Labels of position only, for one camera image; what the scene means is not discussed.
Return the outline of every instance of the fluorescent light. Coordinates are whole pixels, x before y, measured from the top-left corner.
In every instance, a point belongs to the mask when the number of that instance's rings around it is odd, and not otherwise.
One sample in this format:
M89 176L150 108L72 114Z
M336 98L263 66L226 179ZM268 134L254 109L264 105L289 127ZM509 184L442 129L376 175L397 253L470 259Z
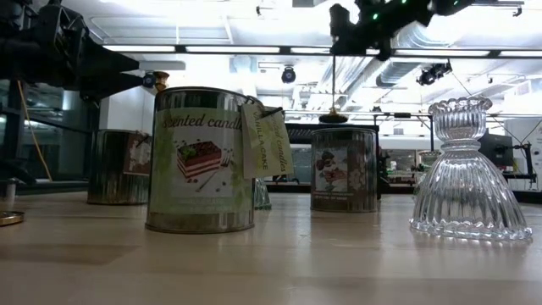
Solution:
M482 50L457 50L457 49L428 49L428 50L408 50L401 49L396 50L394 55L396 56L442 56L442 57L484 57L489 55L489 51Z
M446 58L390 58L392 63L446 64Z
M186 47L190 53L278 53L279 47Z
M175 52L174 46L133 46L133 45L126 45L126 46L108 46L104 45L103 47L107 48L107 50L115 51L115 52Z
M293 47L292 53L329 54L328 47Z
M380 50L377 49L367 49L365 50L366 55L378 55L380 53Z
M257 67L259 69L280 69L280 68L284 67L284 65L281 64L281 63L260 62L260 63L257 63Z
M502 51L499 56L502 57L542 57L542 51L529 51L529 50L518 50L518 51Z

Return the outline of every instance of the cake picture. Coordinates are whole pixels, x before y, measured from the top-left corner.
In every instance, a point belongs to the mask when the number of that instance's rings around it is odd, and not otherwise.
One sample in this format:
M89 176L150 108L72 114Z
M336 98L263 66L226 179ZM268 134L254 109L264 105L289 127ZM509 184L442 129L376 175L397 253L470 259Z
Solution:
M220 169L222 150L212 141L184 145L177 149L177 167L185 178Z

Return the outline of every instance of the glass candle holder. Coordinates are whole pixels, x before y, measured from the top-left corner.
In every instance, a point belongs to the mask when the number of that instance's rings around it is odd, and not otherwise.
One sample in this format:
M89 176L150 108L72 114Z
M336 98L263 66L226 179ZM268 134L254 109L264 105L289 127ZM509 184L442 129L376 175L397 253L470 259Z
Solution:
M532 235L502 173L478 150L487 98L435 103L429 108L444 153L416 195L411 227L438 236L523 240Z

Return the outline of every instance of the window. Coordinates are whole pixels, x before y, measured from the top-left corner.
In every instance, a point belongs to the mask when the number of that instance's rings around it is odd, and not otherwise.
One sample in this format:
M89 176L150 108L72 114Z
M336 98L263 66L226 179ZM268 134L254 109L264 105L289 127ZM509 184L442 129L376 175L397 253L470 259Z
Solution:
M88 127L88 107L80 100L77 91L65 91L45 84L30 86L26 106L30 115L39 115L69 127Z
M312 151L310 145L307 147L293 147L291 156L294 161L294 174L290 175L291 180L297 179L300 183L311 183L312 180Z
M87 137L90 135L34 121L31 121L31 124L53 180L86 178L85 156ZM28 121L25 121L21 157L26 161L25 167L31 175L37 179L47 179L47 173L36 150Z

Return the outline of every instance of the paper tag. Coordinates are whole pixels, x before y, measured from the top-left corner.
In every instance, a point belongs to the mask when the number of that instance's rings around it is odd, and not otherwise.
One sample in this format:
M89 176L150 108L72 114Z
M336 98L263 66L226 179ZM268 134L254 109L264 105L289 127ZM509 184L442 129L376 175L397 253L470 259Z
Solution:
M263 111L252 104L243 105L241 112L245 179L292 174L290 139L282 113L261 119Z

